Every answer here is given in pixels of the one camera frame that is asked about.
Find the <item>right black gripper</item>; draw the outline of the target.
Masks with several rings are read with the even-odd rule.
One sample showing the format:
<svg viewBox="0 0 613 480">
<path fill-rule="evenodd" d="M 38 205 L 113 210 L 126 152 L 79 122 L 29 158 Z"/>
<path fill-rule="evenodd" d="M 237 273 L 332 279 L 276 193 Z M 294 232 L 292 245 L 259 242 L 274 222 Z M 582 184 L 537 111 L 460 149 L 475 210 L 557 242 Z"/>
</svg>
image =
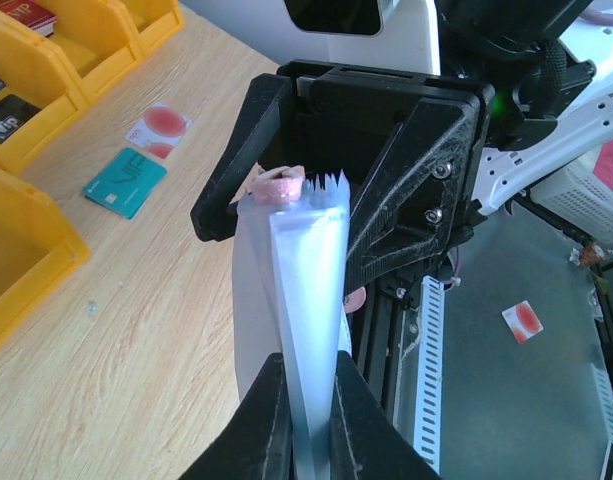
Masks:
<svg viewBox="0 0 613 480">
<path fill-rule="evenodd" d="M 298 159 L 310 173 L 344 173 L 354 188 L 346 293 L 471 234 L 491 85 L 306 61 L 278 72 L 250 82 L 227 146 L 191 209 L 201 241 L 235 234 L 230 201 L 292 115 L 292 82 Z"/>
</svg>

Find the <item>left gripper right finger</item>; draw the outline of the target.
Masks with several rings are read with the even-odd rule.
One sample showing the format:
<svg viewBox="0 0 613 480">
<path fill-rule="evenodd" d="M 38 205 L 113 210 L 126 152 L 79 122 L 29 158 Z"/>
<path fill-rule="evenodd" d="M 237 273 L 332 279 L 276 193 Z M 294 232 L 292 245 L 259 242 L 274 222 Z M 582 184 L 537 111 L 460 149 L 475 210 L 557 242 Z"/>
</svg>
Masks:
<svg viewBox="0 0 613 480">
<path fill-rule="evenodd" d="M 330 421 L 333 479 L 437 479 L 388 421 L 352 357 L 340 351 Z"/>
</svg>

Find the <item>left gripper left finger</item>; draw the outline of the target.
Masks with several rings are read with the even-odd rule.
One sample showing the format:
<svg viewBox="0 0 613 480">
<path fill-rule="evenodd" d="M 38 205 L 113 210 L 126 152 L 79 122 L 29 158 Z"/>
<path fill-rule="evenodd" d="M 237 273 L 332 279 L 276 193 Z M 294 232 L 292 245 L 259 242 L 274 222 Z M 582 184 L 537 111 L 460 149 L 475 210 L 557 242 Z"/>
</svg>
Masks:
<svg viewBox="0 0 613 480">
<path fill-rule="evenodd" d="M 280 353 L 267 357 L 227 426 L 181 477 L 292 477 L 292 421 Z"/>
</svg>

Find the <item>white card with red circles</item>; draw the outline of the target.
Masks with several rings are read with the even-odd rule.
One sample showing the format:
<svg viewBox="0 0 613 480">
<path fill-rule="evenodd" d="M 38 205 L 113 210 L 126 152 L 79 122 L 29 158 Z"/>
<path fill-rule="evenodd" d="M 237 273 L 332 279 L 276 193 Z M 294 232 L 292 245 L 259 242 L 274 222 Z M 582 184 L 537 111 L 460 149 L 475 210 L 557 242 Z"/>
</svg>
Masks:
<svg viewBox="0 0 613 480">
<path fill-rule="evenodd" d="M 161 102 L 154 103 L 126 133 L 125 139 L 165 159 L 189 130 L 192 120 Z"/>
</svg>

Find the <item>teal card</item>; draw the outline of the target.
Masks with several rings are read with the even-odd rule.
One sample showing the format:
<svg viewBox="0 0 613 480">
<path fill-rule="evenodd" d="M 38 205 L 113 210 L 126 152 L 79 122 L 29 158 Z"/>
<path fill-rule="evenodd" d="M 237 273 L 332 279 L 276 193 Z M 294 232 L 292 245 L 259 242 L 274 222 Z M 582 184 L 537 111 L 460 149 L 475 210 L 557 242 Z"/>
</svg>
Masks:
<svg viewBox="0 0 613 480">
<path fill-rule="evenodd" d="M 124 148 L 83 187 L 82 193 L 88 200 L 132 220 L 166 174 L 164 166 Z"/>
</svg>

